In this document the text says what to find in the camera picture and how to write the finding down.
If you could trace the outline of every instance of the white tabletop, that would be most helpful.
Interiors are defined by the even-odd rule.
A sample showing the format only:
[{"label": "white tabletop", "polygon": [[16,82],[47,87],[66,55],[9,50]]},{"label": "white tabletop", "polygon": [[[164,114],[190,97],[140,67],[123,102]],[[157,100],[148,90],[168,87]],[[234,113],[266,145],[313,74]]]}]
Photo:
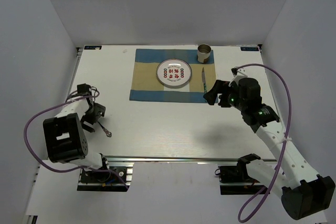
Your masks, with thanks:
[{"label": "white tabletop", "polygon": [[[100,122],[112,132],[112,138],[108,138],[98,125],[95,133],[86,132],[91,150],[116,156],[239,158],[256,153],[262,158],[274,158],[234,108],[130,101],[137,48],[196,49],[197,46],[102,46],[101,50],[84,50],[72,90],[81,83],[98,88],[97,102],[106,107],[105,118]],[[234,66],[262,63],[258,51],[241,51],[240,47],[213,47],[213,51],[216,77],[221,80],[233,78]],[[258,80],[263,103],[275,109],[264,68],[245,70]],[[171,111],[180,111],[181,116]]]}]

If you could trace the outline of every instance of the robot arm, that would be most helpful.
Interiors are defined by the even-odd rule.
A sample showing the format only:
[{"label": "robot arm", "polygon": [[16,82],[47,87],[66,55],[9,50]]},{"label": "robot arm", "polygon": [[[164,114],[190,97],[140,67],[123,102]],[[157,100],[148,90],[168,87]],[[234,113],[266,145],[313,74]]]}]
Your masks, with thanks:
[{"label": "robot arm", "polygon": [[[77,86],[76,96],[92,95],[91,86]],[[65,106],[53,118],[43,122],[48,157],[53,162],[72,163],[93,169],[108,169],[106,158],[91,151],[84,130],[94,132],[92,125],[105,114],[105,107],[92,98]]]},{"label": "robot arm", "polygon": [[[235,107],[241,111],[244,122],[263,140],[276,159],[279,158],[282,142],[287,141],[281,168],[284,175],[278,175],[272,188],[282,202],[288,215],[301,219],[329,207],[335,183],[329,177],[322,177],[311,167],[293,145],[290,138],[284,138],[284,128],[275,111],[263,104],[258,81],[249,78],[244,69],[232,69],[231,82],[216,80],[213,88],[204,95],[209,105],[214,105],[218,94],[222,108]],[[266,165],[259,156],[250,154],[238,160],[237,169],[243,179],[253,178],[269,186],[274,169]]]}]

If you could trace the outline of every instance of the white plate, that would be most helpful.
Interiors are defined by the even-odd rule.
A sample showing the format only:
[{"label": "white plate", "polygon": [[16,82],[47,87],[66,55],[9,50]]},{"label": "white plate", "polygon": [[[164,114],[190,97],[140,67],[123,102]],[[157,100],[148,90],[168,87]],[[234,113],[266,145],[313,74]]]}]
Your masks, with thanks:
[{"label": "white plate", "polygon": [[169,88],[181,88],[186,85],[191,74],[189,64],[178,59],[162,61],[156,70],[158,80]]}]

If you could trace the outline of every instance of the metal cup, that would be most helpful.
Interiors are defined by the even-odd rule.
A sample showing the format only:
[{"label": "metal cup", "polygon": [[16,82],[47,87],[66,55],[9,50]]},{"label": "metal cup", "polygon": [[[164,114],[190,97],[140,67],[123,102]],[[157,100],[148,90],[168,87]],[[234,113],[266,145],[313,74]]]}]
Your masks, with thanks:
[{"label": "metal cup", "polygon": [[206,63],[209,59],[211,47],[207,44],[201,44],[197,48],[197,60],[200,63]]}]

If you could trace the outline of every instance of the placemat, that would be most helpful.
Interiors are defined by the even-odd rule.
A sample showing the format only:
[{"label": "placemat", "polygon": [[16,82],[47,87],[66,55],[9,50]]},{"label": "placemat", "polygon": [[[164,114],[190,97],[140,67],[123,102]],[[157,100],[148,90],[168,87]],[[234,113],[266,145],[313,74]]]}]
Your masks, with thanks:
[{"label": "placemat", "polygon": [[[156,77],[158,65],[168,59],[181,59],[192,69],[192,77],[187,85],[179,89],[170,89],[160,83]],[[202,69],[209,91],[216,81],[213,50],[207,63],[197,61],[197,50],[178,49],[137,49],[133,71],[131,101],[146,102],[189,102],[206,103],[203,98]]]}]

